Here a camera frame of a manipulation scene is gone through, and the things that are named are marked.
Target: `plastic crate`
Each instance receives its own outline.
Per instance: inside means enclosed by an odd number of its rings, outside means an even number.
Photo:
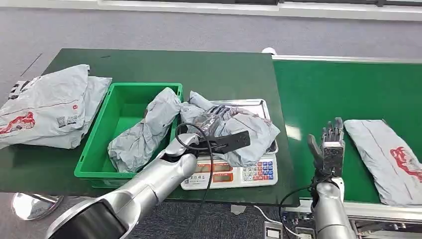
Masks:
[[[133,178],[136,173],[116,171],[110,162],[107,146],[116,136],[140,122],[147,105],[166,87],[183,99],[180,83],[112,84],[76,165],[75,176],[89,180],[94,188],[117,188]],[[177,116],[152,158],[174,139],[178,120]]]

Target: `weighing scale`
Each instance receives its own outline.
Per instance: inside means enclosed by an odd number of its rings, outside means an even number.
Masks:
[[[239,107],[261,118],[270,119],[265,100],[213,101],[215,105]],[[221,158],[214,157],[210,188],[238,188],[274,185],[277,183],[277,142],[274,141],[257,165],[253,167],[231,167]],[[195,173],[181,186],[185,190],[206,189],[210,179],[211,161],[209,156],[199,157]]]

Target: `robotic arm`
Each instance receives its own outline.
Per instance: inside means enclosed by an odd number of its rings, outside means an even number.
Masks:
[[[192,133],[179,135],[179,140],[185,145],[204,143]],[[209,141],[212,151],[217,153],[250,145],[248,131],[210,137]],[[99,198],[85,200],[62,214],[48,228],[46,238],[127,238],[139,220],[195,172],[199,153],[174,139],[129,182]]]
[[[311,189],[311,210],[318,239],[356,239],[343,206],[343,121],[341,118],[335,118],[335,121],[335,127],[329,121],[328,127],[323,128],[320,147],[315,137],[308,135],[308,146],[314,156],[316,169]]]

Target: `black cable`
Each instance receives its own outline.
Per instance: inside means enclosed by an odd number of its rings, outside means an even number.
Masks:
[[[179,138],[179,134],[180,134],[180,129],[181,127],[185,126],[185,125],[190,125],[194,128],[196,128],[197,130],[199,130],[199,132],[202,134],[202,136],[204,137],[204,139],[207,141],[207,148],[197,148],[197,147],[192,147],[189,145],[186,145],[185,143],[183,143],[180,138]],[[211,186],[211,181],[212,181],[212,173],[214,172],[213,168],[214,168],[214,159],[212,157],[212,147],[211,147],[211,143],[207,138],[207,135],[204,133],[204,131],[202,129],[200,129],[198,126],[192,124],[192,123],[181,123],[180,125],[177,126],[176,128],[176,139],[177,141],[183,145],[184,147],[188,148],[188,149],[192,149],[192,150],[206,150],[208,149],[210,151],[210,159],[211,159],[211,170],[210,170],[210,179],[208,180],[208,185],[207,185],[207,189],[205,190],[204,193],[204,197],[202,198],[201,204],[199,205],[199,208],[197,209],[194,218],[192,219],[191,223],[188,225],[188,228],[186,229],[185,234],[187,234],[189,232],[189,230],[191,229],[191,227],[193,226],[193,224],[195,223],[195,221],[198,219],[199,215],[201,214],[201,209],[202,206],[205,203],[205,199],[207,197],[208,191],[210,190],[210,186]]]

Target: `package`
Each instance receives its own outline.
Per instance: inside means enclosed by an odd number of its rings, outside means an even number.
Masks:
[[[422,164],[406,142],[383,120],[346,120],[344,125],[374,176],[381,202],[422,206]]]
[[[44,145],[55,148],[76,148],[81,144],[81,140],[91,127],[94,121],[94,117],[97,114],[101,102],[106,96],[108,87],[111,84],[111,78],[106,77],[88,77],[88,86],[84,95],[85,102],[85,120],[84,124],[80,129],[69,132],[68,134],[52,136],[52,137],[41,137],[38,139],[30,140],[25,142],[29,145]]]
[[[249,146],[226,154],[215,154],[232,167],[256,165],[280,133],[280,130],[270,120],[260,118],[245,109],[230,106],[215,107],[212,102],[193,91],[190,93],[189,100],[188,103],[182,104],[182,122],[193,123],[205,134],[215,137],[227,136],[245,130],[249,132]],[[194,127],[188,126],[188,132],[201,136]]]
[[[88,65],[37,77],[0,109],[0,148],[68,134],[85,122]]]
[[[180,108],[181,102],[174,91],[165,88],[148,104],[141,122],[110,142],[108,155],[118,172],[134,173],[148,163]]]

